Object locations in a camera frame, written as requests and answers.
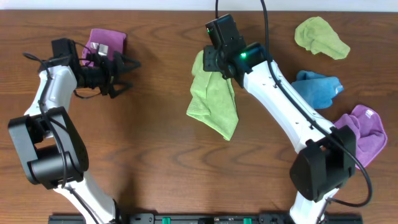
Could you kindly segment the large green cloth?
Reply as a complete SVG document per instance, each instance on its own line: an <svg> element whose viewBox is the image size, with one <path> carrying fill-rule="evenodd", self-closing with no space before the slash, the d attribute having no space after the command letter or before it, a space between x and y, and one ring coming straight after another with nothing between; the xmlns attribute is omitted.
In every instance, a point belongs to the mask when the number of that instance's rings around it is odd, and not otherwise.
<svg viewBox="0 0 398 224"><path fill-rule="evenodd" d="M229 141L239 121L233 86L220 72L204 71L203 54L203 51L197 53L193 63L192 100L187 115L205 123Z"/></svg>

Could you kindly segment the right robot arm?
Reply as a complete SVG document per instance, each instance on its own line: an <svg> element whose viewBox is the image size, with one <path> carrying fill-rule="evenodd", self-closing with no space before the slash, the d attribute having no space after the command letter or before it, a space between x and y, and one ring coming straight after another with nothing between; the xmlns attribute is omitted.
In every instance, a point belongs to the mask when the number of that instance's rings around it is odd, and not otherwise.
<svg viewBox="0 0 398 224"><path fill-rule="evenodd" d="M285 79L258 42L247 45L230 14L206 24L211 45L203 69L233 78L257 98L288 136L297 157L290 168L297 195L289 212L266 212L258 223L362 223L361 215L326 214L334 195L354 176L356 137L317 113Z"/></svg>

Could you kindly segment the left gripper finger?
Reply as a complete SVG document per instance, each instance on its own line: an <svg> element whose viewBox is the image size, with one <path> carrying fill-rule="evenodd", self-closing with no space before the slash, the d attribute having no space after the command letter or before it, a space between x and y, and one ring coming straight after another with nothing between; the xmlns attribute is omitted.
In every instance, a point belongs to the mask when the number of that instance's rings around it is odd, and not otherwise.
<svg viewBox="0 0 398 224"><path fill-rule="evenodd" d="M140 61L131 59L117 51L113 53L113 63L117 74L127 73L141 66Z"/></svg>
<svg viewBox="0 0 398 224"><path fill-rule="evenodd" d="M108 95L110 98L115 98L130 88L132 88L132 83L118 80L110 84Z"/></svg>

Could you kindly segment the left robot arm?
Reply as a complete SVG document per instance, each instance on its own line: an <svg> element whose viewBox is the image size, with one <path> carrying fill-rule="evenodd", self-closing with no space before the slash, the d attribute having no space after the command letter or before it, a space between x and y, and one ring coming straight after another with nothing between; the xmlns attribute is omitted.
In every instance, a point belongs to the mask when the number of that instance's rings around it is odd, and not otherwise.
<svg viewBox="0 0 398 224"><path fill-rule="evenodd" d="M52 41L53 56L38 61L40 85L23 116L11 119L8 131L28 181L67 198L78 215L51 215L49 223L130 223L130 215L96 184L90 174L88 152L68 115L71 97L79 88L99 88L100 95L115 98L132 87L121 74L140 67L140 62L99 45L84 58L74 40Z"/></svg>

